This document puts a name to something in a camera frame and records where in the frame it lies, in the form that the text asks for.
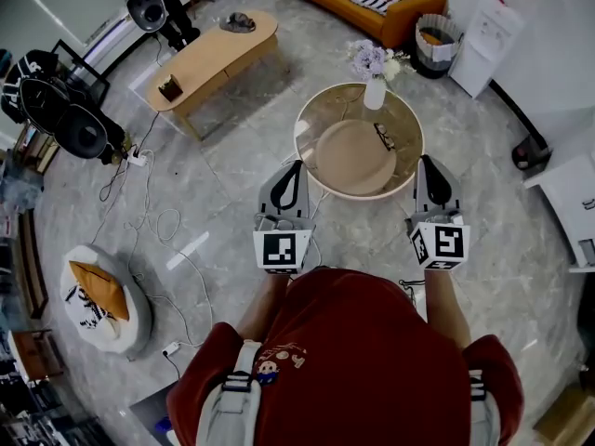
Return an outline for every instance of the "orange sofa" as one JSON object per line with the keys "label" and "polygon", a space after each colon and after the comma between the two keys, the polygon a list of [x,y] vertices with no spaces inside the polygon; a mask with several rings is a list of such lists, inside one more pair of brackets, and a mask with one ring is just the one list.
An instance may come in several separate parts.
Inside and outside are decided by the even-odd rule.
{"label": "orange sofa", "polygon": [[386,17],[350,0],[311,0],[357,26],[386,48],[401,46],[414,37],[417,19],[442,14],[447,0],[403,0],[389,7]]}

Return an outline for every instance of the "floor outlet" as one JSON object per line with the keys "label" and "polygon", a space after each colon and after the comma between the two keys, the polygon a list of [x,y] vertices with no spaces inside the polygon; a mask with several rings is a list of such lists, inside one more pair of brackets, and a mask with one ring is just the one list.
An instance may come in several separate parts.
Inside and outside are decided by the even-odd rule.
{"label": "floor outlet", "polygon": [[139,155],[135,157],[134,153],[130,152],[128,154],[128,162],[133,165],[137,165],[139,167],[144,167],[147,163],[147,156],[146,155]]}
{"label": "floor outlet", "polygon": [[171,344],[169,344],[166,348],[164,348],[161,353],[164,354],[165,357],[171,357],[172,355],[174,355],[177,351],[179,350],[179,343],[178,342],[172,342]]}

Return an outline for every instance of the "table leg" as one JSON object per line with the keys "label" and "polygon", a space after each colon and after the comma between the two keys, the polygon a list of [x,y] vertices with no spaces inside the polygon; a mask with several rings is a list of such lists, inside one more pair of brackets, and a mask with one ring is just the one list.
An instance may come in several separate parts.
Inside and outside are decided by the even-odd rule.
{"label": "table leg", "polygon": [[186,132],[188,133],[188,135],[196,138],[196,140],[198,140],[199,142],[201,142],[203,140],[201,138],[201,135],[194,128],[194,126],[190,123],[190,121],[188,120],[188,118],[185,115],[183,115],[183,114],[176,114],[176,115],[180,119],[180,121],[182,122],[182,124],[184,125],[184,128],[186,129]]}
{"label": "table leg", "polygon": [[282,69],[282,71],[284,72],[289,72],[289,66],[287,65],[287,62],[285,61],[285,58],[283,56],[283,54],[281,53],[281,50],[279,49],[279,47],[277,46],[275,48],[275,57],[277,58],[277,62],[279,63],[280,68]]}

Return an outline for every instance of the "eyeglasses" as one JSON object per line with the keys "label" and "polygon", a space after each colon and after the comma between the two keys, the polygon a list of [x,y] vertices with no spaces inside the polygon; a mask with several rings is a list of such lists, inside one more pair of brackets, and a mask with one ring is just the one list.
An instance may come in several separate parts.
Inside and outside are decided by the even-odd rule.
{"label": "eyeglasses", "polygon": [[380,140],[382,140],[384,147],[387,148],[387,151],[394,151],[394,142],[390,136],[387,136],[387,128],[384,126],[384,124],[374,123],[374,128],[376,129],[376,133],[380,137]]}

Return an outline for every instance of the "purple flower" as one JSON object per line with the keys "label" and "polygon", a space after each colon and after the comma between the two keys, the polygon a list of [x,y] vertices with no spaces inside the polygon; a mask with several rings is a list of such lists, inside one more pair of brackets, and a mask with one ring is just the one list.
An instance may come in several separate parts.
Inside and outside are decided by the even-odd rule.
{"label": "purple flower", "polygon": [[353,69],[353,72],[355,72],[364,81],[367,81],[373,76],[372,72],[367,66],[357,64],[355,61],[351,63],[351,68]]}
{"label": "purple flower", "polygon": [[353,59],[353,62],[358,66],[370,66],[372,62],[372,50],[371,49],[363,49]]}
{"label": "purple flower", "polygon": [[374,47],[374,43],[372,43],[370,40],[357,40],[353,42],[353,47],[358,51],[363,49],[372,49]]}
{"label": "purple flower", "polygon": [[372,74],[374,76],[378,76],[378,75],[382,74],[383,71],[384,71],[384,63],[379,63],[377,61],[373,61],[370,63],[370,72],[372,72]]}
{"label": "purple flower", "polygon": [[382,63],[384,62],[385,52],[382,48],[372,48],[372,57],[371,60],[375,62]]}

